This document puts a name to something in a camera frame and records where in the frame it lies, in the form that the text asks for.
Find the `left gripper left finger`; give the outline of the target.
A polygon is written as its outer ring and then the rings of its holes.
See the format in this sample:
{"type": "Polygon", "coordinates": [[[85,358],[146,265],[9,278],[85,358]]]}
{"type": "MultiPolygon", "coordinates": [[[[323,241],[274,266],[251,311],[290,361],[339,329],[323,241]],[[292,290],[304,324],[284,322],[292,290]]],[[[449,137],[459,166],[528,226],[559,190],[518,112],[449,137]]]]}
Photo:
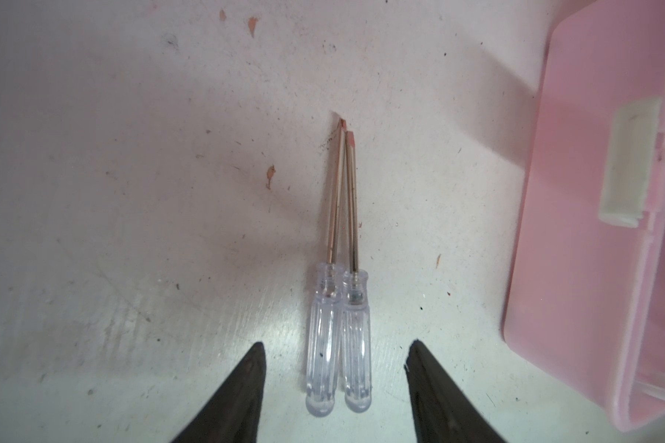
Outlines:
{"type": "Polygon", "coordinates": [[[262,413],[266,369],[264,344],[257,341],[174,441],[255,442],[262,413]]]}

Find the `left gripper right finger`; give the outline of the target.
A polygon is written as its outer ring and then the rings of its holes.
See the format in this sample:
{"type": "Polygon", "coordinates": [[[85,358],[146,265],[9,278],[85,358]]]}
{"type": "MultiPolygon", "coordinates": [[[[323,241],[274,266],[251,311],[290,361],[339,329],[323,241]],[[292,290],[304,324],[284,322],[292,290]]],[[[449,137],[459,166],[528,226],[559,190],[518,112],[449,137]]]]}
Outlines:
{"type": "Polygon", "coordinates": [[[504,443],[422,341],[410,346],[405,371],[418,442],[504,443]]]}

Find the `clear handle screwdriver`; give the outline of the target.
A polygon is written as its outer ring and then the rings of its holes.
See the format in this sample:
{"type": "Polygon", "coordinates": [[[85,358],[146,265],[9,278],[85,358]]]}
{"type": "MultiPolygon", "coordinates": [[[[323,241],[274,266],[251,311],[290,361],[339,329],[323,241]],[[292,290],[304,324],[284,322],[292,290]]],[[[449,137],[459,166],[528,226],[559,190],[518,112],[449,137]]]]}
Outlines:
{"type": "Polygon", "coordinates": [[[349,269],[344,273],[342,374],[347,406],[355,413],[364,413],[372,402],[371,310],[367,290],[369,274],[359,266],[356,143],[351,131],[345,133],[345,161],[349,269]]]}
{"type": "Polygon", "coordinates": [[[306,406],[316,417],[330,415],[338,386],[338,356],[341,343],[343,271],[338,265],[341,197],[345,166],[347,122],[338,125],[338,148],[334,160],[331,209],[325,261],[317,266],[316,285],[308,326],[306,406]]]}

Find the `pink plastic tool box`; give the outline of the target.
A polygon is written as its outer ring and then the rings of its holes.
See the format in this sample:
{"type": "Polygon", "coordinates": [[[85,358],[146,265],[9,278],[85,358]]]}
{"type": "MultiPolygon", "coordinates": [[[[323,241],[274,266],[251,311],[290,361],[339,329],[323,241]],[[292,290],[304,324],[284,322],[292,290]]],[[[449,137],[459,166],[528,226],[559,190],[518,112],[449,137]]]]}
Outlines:
{"type": "Polygon", "coordinates": [[[550,37],[502,335],[621,431],[665,415],[665,1],[550,37]]]}

